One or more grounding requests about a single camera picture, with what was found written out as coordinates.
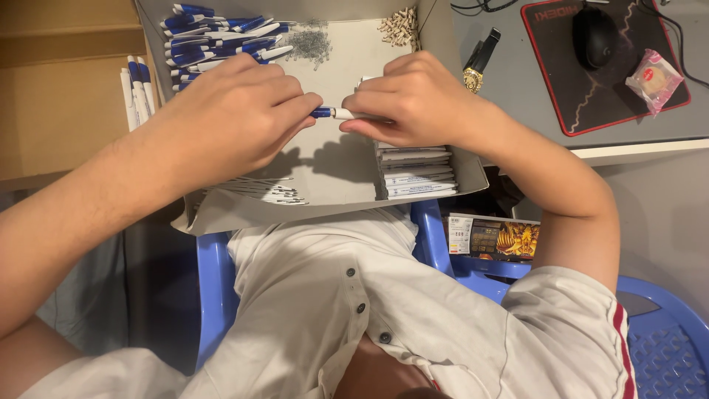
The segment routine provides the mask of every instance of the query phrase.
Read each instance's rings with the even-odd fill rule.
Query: white cardboard box
[[[137,0],[137,4],[155,59],[158,84],[169,101],[174,94],[169,68],[165,64],[165,37],[159,23],[172,15],[172,2]],[[376,29],[382,18],[405,7],[418,7],[423,49],[429,50],[451,72],[462,78],[447,2],[210,0],[200,1],[199,4],[214,8],[217,15],[228,18],[263,15],[266,18],[275,17],[276,21],[305,21],[313,17],[330,21],[324,31],[333,49],[330,59],[317,70],[313,70],[314,64],[307,60],[277,60],[287,74],[300,80],[305,92],[321,95],[325,105],[339,106],[343,98],[353,93],[361,76],[379,76],[388,61],[411,51],[409,46],[399,48],[383,43],[383,34]],[[204,197],[199,190],[185,197],[185,213],[173,225],[190,234],[201,235],[412,202],[412,199],[375,200],[375,186],[380,182],[374,145],[369,139],[340,132],[337,128],[339,123],[333,119],[319,119],[314,127],[300,132],[271,165],[248,175],[293,177],[286,185],[298,189],[298,195],[306,198],[308,205],[271,204],[225,190],[214,190]],[[450,164],[459,183],[460,194],[488,187],[477,155],[455,147],[450,147],[449,151],[453,152]],[[197,202],[201,206],[195,211],[193,208]]]

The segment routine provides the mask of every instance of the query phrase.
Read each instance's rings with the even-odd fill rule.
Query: desk
[[[491,6],[503,4],[504,1],[493,0]],[[454,2],[462,6],[476,4],[475,0]],[[673,155],[678,151],[709,148],[709,89],[690,80],[687,80],[692,97],[689,105],[662,112],[656,119],[646,116],[580,136],[565,136],[559,127],[542,71],[520,15],[522,6],[536,2],[519,0],[494,13],[460,10],[467,14],[477,14],[475,16],[452,12],[463,63],[478,40],[484,40],[492,27],[502,32],[502,39],[484,72],[485,83],[479,93],[481,96],[496,103],[530,128],[569,149],[577,150],[574,152],[582,158],[598,158],[589,162],[592,165],[637,162]],[[674,0],[659,9],[679,22],[684,29],[685,63],[689,72],[699,79],[709,80],[709,1]],[[669,37],[678,57],[678,35],[670,29]]]

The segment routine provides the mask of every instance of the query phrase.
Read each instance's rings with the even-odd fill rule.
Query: watch face
[[[463,71],[463,82],[468,90],[477,93],[483,85],[483,74],[471,69],[466,69]]]

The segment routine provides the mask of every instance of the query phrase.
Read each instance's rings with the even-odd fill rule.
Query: wristwatch
[[[483,70],[501,36],[500,31],[492,28],[488,38],[484,42],[482,40],[478,42],[473,54],[468,59],[468,62],[465,63],[465,67],[463,67],[463,82],[465,87],[471,92],[477,93],[480,91],[480,87],[483,85]]]

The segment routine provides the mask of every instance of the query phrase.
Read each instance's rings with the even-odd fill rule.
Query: product box
[[[175,94],[169,67],[165,63],[166,37],[160,21],[173,16],[173,1],[137,0],[145,35],[156,64],[157,83],[167,101]],[[410,46],[396,47],[381,39],[377,30],[383,18],[406,7],[416,6],[418,30],[424,50],[429,50],[462,81],[462,64],[453,34],[452,15],[447,2],[436,0],[193,0],[211,7],[216,15],[227,18],[263,15],[275,21],[304,22],[317,18],[329,21],[324,31],[330,40],[329,59],[314,68],[305,58],[279,58],[277,63],[299,79],[305,92],[316,92],[326,106],[340,106],[353,93],[362,76],[381,76],[384,65],[411,52]],[[202,190],[185,197],[186,209],[173,223],[194,235],[262,226],[320,217],[329,214],[412,202],[416,199],[376,200],[380,184],[374,144],[356,134],[339,131],[340,121],[319,119],[300,132],[271,165],[248,177],[292,177],[287,186],[296,188],[307,205],[281,205],[262,202],[225,190]],[[453,153],[458,191],[475,192],[488,186],[477,155],[449,147]]]
[[[448,253],[524,263],[534,258],[539,222],[457,213],[446,222]]]
[[[128,132],[119,73],[142,55],[131,0],[3,1],[0,192],[40,187]]]

